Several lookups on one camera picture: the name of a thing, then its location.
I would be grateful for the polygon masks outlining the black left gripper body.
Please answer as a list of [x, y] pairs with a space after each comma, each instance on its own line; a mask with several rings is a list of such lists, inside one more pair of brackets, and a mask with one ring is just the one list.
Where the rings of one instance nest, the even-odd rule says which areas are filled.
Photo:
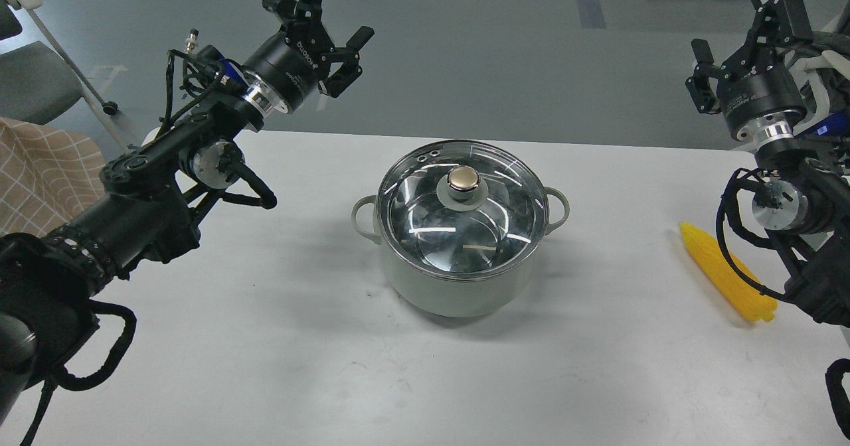
[[344, 62], [344, 54], [321, 21], [291, 20], [243, 63], [247, 89], [242, 99], [269, 114], [296, 110], [316, 90], [337, 98], [346, 89], [346, 73], [344, 67], [334, 74], [330, 68]]

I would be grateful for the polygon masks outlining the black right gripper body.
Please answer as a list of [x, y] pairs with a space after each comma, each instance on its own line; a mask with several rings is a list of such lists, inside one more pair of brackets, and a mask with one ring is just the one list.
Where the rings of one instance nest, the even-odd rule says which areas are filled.
[[776, 65], [745, 74], [722, 67], [716, 95], [730, 137], [741, 143], [792, 139], [806, 115], [792, 75]]

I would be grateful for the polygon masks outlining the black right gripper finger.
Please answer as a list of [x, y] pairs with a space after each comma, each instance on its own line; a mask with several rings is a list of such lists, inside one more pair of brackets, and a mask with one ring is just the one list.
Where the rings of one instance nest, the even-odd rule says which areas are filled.
[[730, 75], [755, 75], [784, 62], [784, 56], [813, 43], [804, 0], [750, 0], [756, 11], [746, 40], [726, 60]]
[[699, 113], [716, 115], [728, 112], [734, 79], [732, 73], [715, 65], [713, 53], [706, 40], [690, 42], [695, 56], [693, 74], [685, 81], [686, 89]]

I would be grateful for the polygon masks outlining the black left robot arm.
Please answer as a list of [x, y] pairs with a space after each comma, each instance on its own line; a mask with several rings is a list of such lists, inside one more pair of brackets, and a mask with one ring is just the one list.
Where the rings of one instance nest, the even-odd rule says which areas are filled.
[[104, 197], [42, 237], [2, 237], [2, 416], [41, 387], [22, 444], [33, 443], [57, 388], [85, 391], [115, 372], [135, 335], [132, 310], [95, 300], [140, 261], [168, 263], [199, 246], [216, 203], [273, 209], [272, 189], [249, 167], [236, 137], [274, 110], [294, 112], [312, 92], [337, 98], [361, 76], [362, 26], [335, 46], [323, 0], [263, 0], [280, 28], [245, 62], [214, 46], [168, 52], [166, 111], [157, 135], [110, 161]]

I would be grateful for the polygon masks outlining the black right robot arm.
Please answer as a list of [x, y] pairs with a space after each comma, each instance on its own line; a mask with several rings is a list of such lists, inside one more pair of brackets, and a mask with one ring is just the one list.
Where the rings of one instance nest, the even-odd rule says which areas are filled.
[[848, 110], [848, 12], [831, 32], [813, 31], [804, 0], [750, 0], [746, 40], [716, 63], [706, 40], [693, 40], [686, 87], [699, 113], [722, 114], [731, 137], [751, 143], [756, 168], [732, 174], [716, 218], [780, 256], [783, 292], [732, 270], [760, 294], [804, 311], [820, 324], [849, 325], [848, 137], [807, 128]]

